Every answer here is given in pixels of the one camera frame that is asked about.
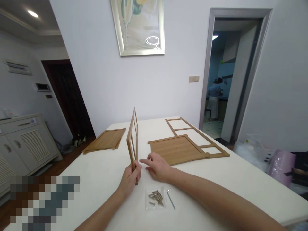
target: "doorway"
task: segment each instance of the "doorway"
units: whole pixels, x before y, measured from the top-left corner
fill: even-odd
[[[237,140],[271,9],[211,9],[199,129]]]
[[[73,138],[95,137],[70,60],[42,61]]]

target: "white cabinet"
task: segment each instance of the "white cabinet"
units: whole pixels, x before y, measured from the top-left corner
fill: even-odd
[[[57,155],[42,124],[7,134],[6,137],[30,171]]]
[[[29,172],[9,140],[0,136],[0,193],[10,188],[12,176],[25,176]]]
[[[12,176],[35,173],[62,156],[41,114],[0,121],[0,197],[10,190]]]

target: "cabinet handle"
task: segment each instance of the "cabinet handle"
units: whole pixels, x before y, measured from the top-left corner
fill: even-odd
[[[18,146],[18,148],[21,148],[20,143],[17,140],[14,140],[14,142],[16,143],[16,145]]]
[[[8,150],[8,152],[12,152],[12,149],[10,148],[10,146],[8,146],[7,144],[4,144],[4,146],[6,147],[6,149]]]
[[[27,125],[27,124],[29,124],[30,122],[28,122],[28,123],[24,123],[24,124],[20,124],[20,125],[18,125],[18,126],[24,126],[24,125]]]

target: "wooden floor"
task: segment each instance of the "wooden floor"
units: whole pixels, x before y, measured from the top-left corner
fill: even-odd
[[[63,160],[53,161],[52,166],[43,172],[42,176],[59,176],[85,149],[94,138],[88,138],[88,140],[75,149],[74,152],[63,155]],[[10,223],[10,201],[0,207],[0,231],[4,230]]]

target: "framed picture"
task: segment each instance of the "framed picture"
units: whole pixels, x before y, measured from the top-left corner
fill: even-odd
[[[163,0],[110,0],[120,56],[165,53]]]

